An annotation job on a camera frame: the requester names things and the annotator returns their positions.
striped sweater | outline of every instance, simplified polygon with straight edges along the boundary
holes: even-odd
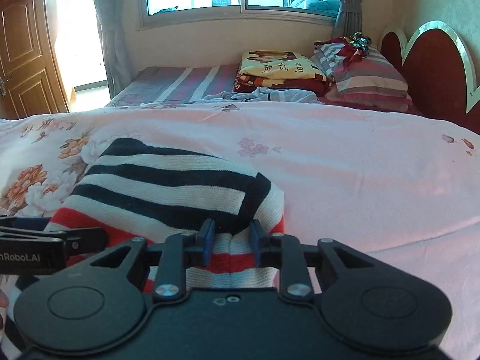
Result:
[[[151,243],[179,232],[192,234],[205,219],[213,218],[217,235],[210,266],[187,269],[187,287],[269,287],[276,271],[255,268],[248,225],[258,219],[266,231],[283,232],[283,205],[283,192],[245,166],[121,138],[76,185],[46,231],[102,227],[109,233],[108,246],[113,246],[135,236]],[[145,292],[152,290],[156,271],[151,268]],[[1,342],[8,359],[24,349],[14,325],[15,300],[36,280],[20,277],[9,294]]]

heart-shaped headboard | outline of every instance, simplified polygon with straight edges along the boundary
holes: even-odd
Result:
[[[380,52],[402,73],[414,105],[425,116],[443,119],[480,134],[480,88],[465,44],[448,24],[423,24],[407,40],[387,28]]]
[[[379,42],[379,49],[382,49],[382,42],[384,38],[389,33],[394,33],[398,37],[398,42],[400,44],[400,52],[402,65],[404,65],[409,53],[411,52],[414,44],[417,39],[420,38],[424,33],[430,30],[441,30],[447,34],[454,45],[456,46],[458,53],[462,59],[464,70],[465,70],[465,79],[466,79],[466,113],[468,113],[473,106],[480,100],[480,88],[477,87],[477,77],[475,75],[475,68],[473,66],[472,58],[470,56],[469,50],[463,43],[460,36],[455,32],[455,30],[450,27],[448,24],[440,20],[429,21],[428,23],[423,24],[415,33],[412,35],[410,40],[407,40],[405,33],[398,27],[390,26],[384,32]]]

metal screw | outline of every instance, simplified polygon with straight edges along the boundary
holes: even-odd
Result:
[[[177,295],[179,288],[174,284],[162,284],[155,288],[155,293],[162,298],[169,298]]]
[[[227,304],[227,301],[225,298],[215,298],[213,299],[213,303],[215,303],[217,306],[225,306]]]
[[[307,296],[310,293],[311,288],[309,286],[306,286],[305,284],[296,283],[296,284],[292,284],[291,286],[289,286],[286,289],[286,291],[290,295],[304,297],[304,296]]]
[[[240,302],[240,298],[236,295],[232,295],[226,298],[226,301],[230,303],[237,303],[237,302]]]

striped pillow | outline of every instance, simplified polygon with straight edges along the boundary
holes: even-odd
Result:
[[[327,43],[315,49],[312,60],[337,83],[341,101],[389,110],[407,110],[412,105],[408,84],[402,75],[374,47],[359,63],[344,68],[344,57],[337,55],[342,43]]]

wrinkled sheet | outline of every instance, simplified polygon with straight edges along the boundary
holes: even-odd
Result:
[[[275,89],[257,87],[253,92],[236,93],[221,92],[211,96],[204,96],[199,100],[192,100],[189,104],[203,103],[247,103],[254,101],[270,101],[270,102],[290,102],[290,103],[318,103],[317,96],[311,91],[301,89],[286,89],[277,91]]]
[[[454,310],[442,349],[480,355],[480,137],[464,128],[253,102],[37,115],[1,120],[0,137],[0,214],[52,215],[117,137],[251,166],[285,192],[286,233],[337,239],[434,283]]]

